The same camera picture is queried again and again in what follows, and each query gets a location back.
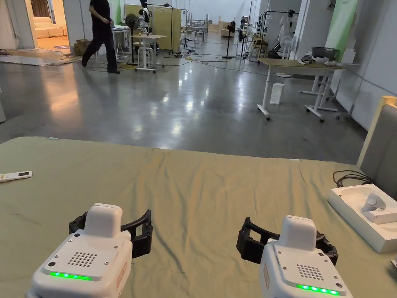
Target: white device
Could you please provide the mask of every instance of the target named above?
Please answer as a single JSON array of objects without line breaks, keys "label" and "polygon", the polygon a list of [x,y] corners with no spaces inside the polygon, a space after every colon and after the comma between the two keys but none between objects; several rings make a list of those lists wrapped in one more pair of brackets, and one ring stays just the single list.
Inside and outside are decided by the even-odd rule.
[{"label": "white device", "polygon": [[30,178],[32,175],[33,171],[0,174],[0,182]]},{"label": "white device", "polygon": [[118,298],[131,271],[132,242],[123,211],[95,204],[85,228],[70,234],[36,270],[26,298]]},{"label": "white device", "polygon": [[397,250],[397,202],[378,187],[334,188],[328,202],[377,252]]},{"label": "white device", "polygon": [[286,216],[279,240],[269,239],[259,268],[264,297],[353,297],[330,258],[316,249],[311,219]]}]

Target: table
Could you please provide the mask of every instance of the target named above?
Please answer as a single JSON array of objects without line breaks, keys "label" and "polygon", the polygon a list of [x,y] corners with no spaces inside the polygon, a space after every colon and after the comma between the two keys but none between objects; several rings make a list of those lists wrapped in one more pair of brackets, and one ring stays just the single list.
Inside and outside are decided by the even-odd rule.
[{"label": "table", "polygon": [[152,251],[133,260],[121,298],[262,297],[259,265],[240,258],[238,231],[250,217],[280,233],[286,215],[311,218],[335,245],[355,298],[396,297],[396,252],[376,253],[326,199],[332,173],[357,166],[43,137],[0,144],[0,165],[33,171],[0,184],[4,298],[24,297],[69,222],[94,203],[120,206],[123,224],[152,210]]},{"label": "table", "polygon": [[[164,64],[162,64],[162,63],[154,63],[154,59],[157,56],[156,41],[158,39],[164,38],[164,37],[167,37],[167,36],[166,35],[156,35],[156,34],[149,34],[149,35],[142,34],[142,35],[131,35],[130,36],[130,44],[131,44],[131,40],[133,38],[142,40],[142,48],[143,48],[143,51],[145,52],[144,55],[143,55],[143,67],[137,67],[137,68],[135,68],[135,71],[138,71],[138,70],[152,70],[153,73],[156,73],[155,69],[147,67],[147,63],[146,63],[146,44],[147,43],[148,44],[154,43],[154,47],[153,47],[153,64],[162,66],[164,68]],[[130,47],[130,53],[131,53],[131,55],[133,55],[132,47]]]},{"label": "table", "polygon": [[329,110],[329,108],[322,107],[324,101],[328,97],[331,78],[336,70],[344,69],[341,66],[326,66],[325,64],[318,64],[313,62],[312,64],[302,65],[296,60],[285,60],[285,59],[270,59],[270,58],[259,58],[258,63],[264,63],[269,67],[268,76],[266,78],[265,94],[263,96],[263,103],[258,104],[258,109],[266,116],[266,119],[270,120],[270,113],[266,110],[266,101],[270,99],[272,94],[272,86],[270,86],[270,80],[272,73],[282,74],[301,74],[301,75],[314,75],[323,76],[320,90],[317,93],[316,103],[312,105],[305,105],[308,112],[312,112],[320,118],[320,122],[324,122],[323,116],[318,110]]}]

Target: black shirt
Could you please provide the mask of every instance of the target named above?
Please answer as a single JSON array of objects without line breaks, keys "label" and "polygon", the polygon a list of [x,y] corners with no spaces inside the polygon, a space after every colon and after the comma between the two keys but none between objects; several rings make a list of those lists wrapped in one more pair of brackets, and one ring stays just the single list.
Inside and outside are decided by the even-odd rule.
[{"label": "black shirt", "polygon": [[[95,11],[101,16],[104,17],[105,19],[108,19],[111,21],[112,19],[110,18],[110,6],[108,0],[91,0],[90,6],[93,6]],[[91,14],[91,17],[93,19],[93,31],[105,31],[105,30],[110,30],[110,24],[105,24],[102,22],[100,19],[95,17],[94,15]]]}]

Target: black pants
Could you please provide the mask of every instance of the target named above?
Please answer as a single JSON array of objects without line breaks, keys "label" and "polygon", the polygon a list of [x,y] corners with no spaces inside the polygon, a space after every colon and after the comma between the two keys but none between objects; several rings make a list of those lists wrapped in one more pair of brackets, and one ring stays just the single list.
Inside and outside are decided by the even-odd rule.
[{"label": "black pants", "polygon": [[114,51],[114,42],[112,31],[93,31],[94,38],[87,47],[83,55],[83,61],[88,61],[95,52],[99,50],[102,44],[106,47],[106,58],[108,59],[108,69],[117,68],[116,52]]}]

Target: polished concrete floor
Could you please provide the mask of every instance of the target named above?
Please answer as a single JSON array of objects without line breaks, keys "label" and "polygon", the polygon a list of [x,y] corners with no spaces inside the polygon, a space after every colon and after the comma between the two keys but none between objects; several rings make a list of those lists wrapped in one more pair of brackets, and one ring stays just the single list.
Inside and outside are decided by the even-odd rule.
[{"label": "polished concrete floor", "polygon": [[[163,149],[186,149],[256,157],[355,163],[366,131],[352,120],[324,112],[321,124],[306,113],[315,98],[300,95],[312,81],[281,79],[285,100],[262,102],[267,68],[247,60],[221,61],[227,40],[213,34],[196,45],[195,61],[163,58],[165,69],[108,74],[89,61],[36,67],[0,64],[0,99],[7,121],[0,143],[21,136],[81,139]],[[236,47],[231,44],[231,55]]]}]

